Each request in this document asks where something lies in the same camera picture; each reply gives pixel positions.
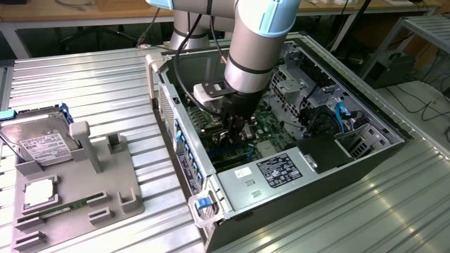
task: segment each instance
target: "metal workbench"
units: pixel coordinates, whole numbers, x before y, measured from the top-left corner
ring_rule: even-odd
[[[385,105],[357,76],[307,37],[325,58],[415,137],[359,182],[265,226],[217,252],[443,252],[450,249],[450,157],[426,132]],[[74,120],[86,120],[92,138],[126,136],[144,197],[141,215],[88,233],[44,252],[201,252],[178,182],[154,125],[146,95],[145,50],[118,50],[17,61],[9,106],[17,110],[61,99]],[[13,156],[0,162],[0,253],[9,252]]]

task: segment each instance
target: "table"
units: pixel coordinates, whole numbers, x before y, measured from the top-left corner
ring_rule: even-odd
[[[450,54],[450,19],[443,16],[432,17],[405,17],[397,20],[395,26],[388,32],[385,39],[383,40],[375,54],[365,61],[361,70],[360,77],[365,78],[375,63],[384,53],[389,43],[392,42],[395,36],[401,29],[407,29],[413,35],[420,36],[431,44],[434,44],[439,49],[442,49],[447,54]],[[407,42],[403,42],[397,51],[401,52]]]
[[[431,14],[435,8],[440,6],[440,3],[436,0],[426,0],[426,2],[430,7],[428,14]],[[333,48],[340,43],[360,5],[361,3],[349,4],[345,7],[343,13],[349,14],[349,17],[337,36]],[[156,11],[154,7],[109,12],[98,11],[96,5],[86,6],[85,8],[86,11],[81,12],[73,8],[60,6],[53,0],[29,0],[29,3],[25,5],[4,5],[2,12],[0,11],[2,19],[0,31],[16,57],[18,59],[29,58],[29,53],[16,33],[18,29],[149,23]],[[324,4],[319,1],[316,4],[312,4],[301,1],[297,15],[337,15],[341,12],[341,8],[343,5],[335,3]],[[404,12],[412,9],[409,6],[396,7],[388,5],[383,0],[373,0],[365,12]],[[173,13],[169,10],[161,10],[156,22],[170,21],[173,21]]]
[[[408,115],[383,102],[313,40],[301,35],[288,35],[288,38],[304,41],[416,140],[359,182],[215,253],[297,252],[297,249],[304,252],[405,252],[408,249],[444,252],[450,248],[450,163],[444,159],[450,157],[448,151],[440,150],[419,129],[408,127]],[[148,50],[130,48],[61,55],[17,60],[6,73],[0,69],[0,77],[6,75],[2,108],[32,109],[65,100],[72,105],[74,120],[86,120],[93,126],[92,138],[113,132],[125,136],[144,197],[142,214],[42,252],[92,252],[93,248],[96,252],[203,252],[201,238],[153,123],[145,54]],[[14,156],[6,149],[0,156],[0,252],[6,253]]]

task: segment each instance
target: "blue tab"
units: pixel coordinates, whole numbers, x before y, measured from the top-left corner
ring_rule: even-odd
[[[341,102],[336,103],[335,105],[335,113],[336,113],[336,119],[340,125],[340,131],[344,132],[344,128],[343,128],[343,122],[341,122],[341,118],[340,118],[340,112],[343,112],[345,115],[351,115],[351,113],[347,111],[345,106],[343,105]]]
[[[73,119],[69,113],[69,107],[65,103],[61,103],[61,105],[58,106],[58,109],[62,110],[62,112],[65,113],[65,118],[68,120],[69,123],[73,123]]]
[[[203,199],[199,199],[196,202],[195,202],[195,207],[197,210],[203,209],[203,208],[207,208],[212,205],[212,202],[211,202],[211,199],[209,197],[205,197]]]
[[[16,118],[16,111],[13,109],[9,109],[6,111],[1,111],[0,112],[0,121],[4,121],[4,120],[12,120]]]
[[[200,172],[197,172],[196,178],[197,178],[197,182],[201,184],[203,177],[201,177],[201,173]]]
[[[178,141],[181,139],[181,137],[182,137],[181,130],[177,130],[176,134],[174,134],[174,140]]]

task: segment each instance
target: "motherboard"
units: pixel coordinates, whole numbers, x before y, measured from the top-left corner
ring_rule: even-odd
[[[285,145],[295,141],[295,138],[285,131],[283,123],[271,112],[267,103],[260,101],[249,126],[253,128],[255,137],[247,142],[219,147],[215,138],[224,130],[220,119],[203,112],[186,100],[182,103],[217,172],[276,154],[284,150]]]

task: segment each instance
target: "black chair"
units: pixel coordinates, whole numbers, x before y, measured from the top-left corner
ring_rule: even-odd
[[[109,26],[89,26],[86,28],[84,28],[82,26],[78,26],[76,33],[69,36],[69,37],[62,37],[62,33],[61,33],[61,29],[60,28],[54,28],[54,33],[56,33],[56,37],[58,40],[58,45],[60,45],[60,49],[64,52],[69,52],[70,48],[66,46],[66,43],[85,37],[86,35],[89,35],[90,33],[94,33],[96,35],[96,44],[97,44],[97,50],[101,51],[101,35],[102,34],[110,34],[117,38],[121,38],[124,40],[129,41],[129,46],[134,47],[136,43],[137,43],[137,39],[130,37],[129,35],[124,34],[124,26],[118,25],[118,29],[117,31],[114,31],[113,29],[109,28]]]

